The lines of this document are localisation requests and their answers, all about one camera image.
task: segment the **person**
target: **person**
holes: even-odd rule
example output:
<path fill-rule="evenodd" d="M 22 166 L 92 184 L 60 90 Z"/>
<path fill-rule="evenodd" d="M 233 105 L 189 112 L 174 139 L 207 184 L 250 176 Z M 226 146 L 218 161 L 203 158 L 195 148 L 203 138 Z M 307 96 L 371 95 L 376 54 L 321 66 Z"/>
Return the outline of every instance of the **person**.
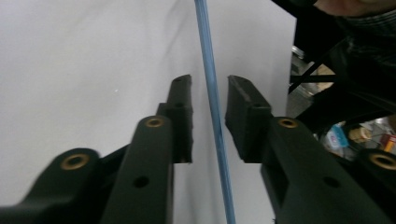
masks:
<path fill-rule="evenodd" d="M 347 52 L 371 59 L 396 80 L 396 0 L 318 0 L 346 34 Z"/>

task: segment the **screw hole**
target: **screw hole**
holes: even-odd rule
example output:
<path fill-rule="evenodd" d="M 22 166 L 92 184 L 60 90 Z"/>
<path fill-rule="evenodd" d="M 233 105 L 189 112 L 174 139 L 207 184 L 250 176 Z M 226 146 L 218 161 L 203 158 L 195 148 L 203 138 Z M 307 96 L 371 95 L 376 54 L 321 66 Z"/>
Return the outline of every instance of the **screw hole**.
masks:
<path fill-rule="evenodd" d="M 61 163 L 64 170 L 77 170 L 88 163 L 90 157 L 86 154 L 75 154 L 65 158 Z"/>
<path fill-rule="evenodd" d="M 134 180 L 134 186 L 137 189 L 142 189 L 149 184 L 149 179 L 146 176 L 140 176 Z"/>
<path fill-rule="evenodd" d="M 394 161 L 389 160 L 388 158 L 377 158 L 377 160 L 381 163 L 384 163 L 386 165 L 393 165 Z"/>
<path fill-rule="evenodd" d="M 67 164 L 76 165 L 76 164 L 79 164 L 80 162 L 82 162 L 82 158 L 81 157 L 75 157 L 75 158 L 72 158 L 69 161 L 67 161 Z"/>
<path fill-rule="evenodd" d="M 298 124 L 292 119 L 281 119 L 279 124 L 286 128 L 297 128 Z"/>
<path fill-rule="evenodd" d="M 372 154 L 370 155 L 370 161 L 384 169 L 396 170 L 396 160 L 394 160 L 392 157 L 382 154 Z"/>
<path fill-rule="evenodd" d="M 327 184 L 328 186 L 330 186 L 332 188 L 338 189 L 338 188 L 341 187 L 340 182 L 338 182 L 338 180 L 336 180 L 336 179 L 334 179 L 332 177 L 326 176 L 326 177 L 323 178 L 323 181 L 324 181 L 325 184 Z"/>
<path fill-rule="evenodd" d="M 146 122 L 146 126 L 148 126 L 150 128 L 157 128 L 157 127 L 163 126 L 163 120 L 162 119 L 149 119 Z"/>

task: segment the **white surface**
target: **white surface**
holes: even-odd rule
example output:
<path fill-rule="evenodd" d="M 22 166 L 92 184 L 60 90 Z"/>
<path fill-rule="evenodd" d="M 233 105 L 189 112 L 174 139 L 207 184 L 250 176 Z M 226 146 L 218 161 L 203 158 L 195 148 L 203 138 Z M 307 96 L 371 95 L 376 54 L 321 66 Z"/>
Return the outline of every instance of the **white surface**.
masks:
<path fill-rule="evenodd" d="M 294 18 L 270 1 L 208 0 L 220 98 L 227 76 L 252 80 L 283 115 Z M 0 1 L 0 204 L 18 202 L 58 154 L 102 156 L 192 75 L 193 164 L 176 166 L 175 223 L 225 223 L 194 2 Z M 259 165 L 226 131 L 238 223 L 272 223 Z"/>

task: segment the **plaid shirt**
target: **plaid shirt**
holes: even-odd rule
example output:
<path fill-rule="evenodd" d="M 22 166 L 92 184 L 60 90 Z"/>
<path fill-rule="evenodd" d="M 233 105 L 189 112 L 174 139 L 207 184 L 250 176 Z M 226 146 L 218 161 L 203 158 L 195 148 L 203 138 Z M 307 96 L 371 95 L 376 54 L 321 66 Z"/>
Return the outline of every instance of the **plaid shirt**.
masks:
<path fill-rule="evenodd" d="M 376 61 L 387 74 L 396 77 L 396 9 L 364 18 L 337 18 L 346 32 L 348 51 Z"/>

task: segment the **blue rod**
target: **blue rod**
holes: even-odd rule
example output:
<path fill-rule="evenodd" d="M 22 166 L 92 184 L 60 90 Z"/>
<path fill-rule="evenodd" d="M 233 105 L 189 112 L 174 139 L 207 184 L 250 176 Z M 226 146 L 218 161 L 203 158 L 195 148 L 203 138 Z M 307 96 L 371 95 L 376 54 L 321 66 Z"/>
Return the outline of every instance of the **blue rod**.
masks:
<path fill-rule="evenodd" d="M 235 224 L 233 210 L 233 193 L 231 190 L 230 173 L 228 171 L 227 154 L 221 125 L 221 108 L 219 103 L 218 82 L 216 79 L 215 60 L 213 57 L 212 41 L 210 38 L 209 17 L 206 0 L 194 0 L 197 11 L 199 36 L 204 59 L 207 94 L 209 96 L 210 113 L 212 116 L 213 132 L 215 135 L 216 151 L 218 154 L 219 174 L 224 201 L 225 215 L 228 224 Z"/>

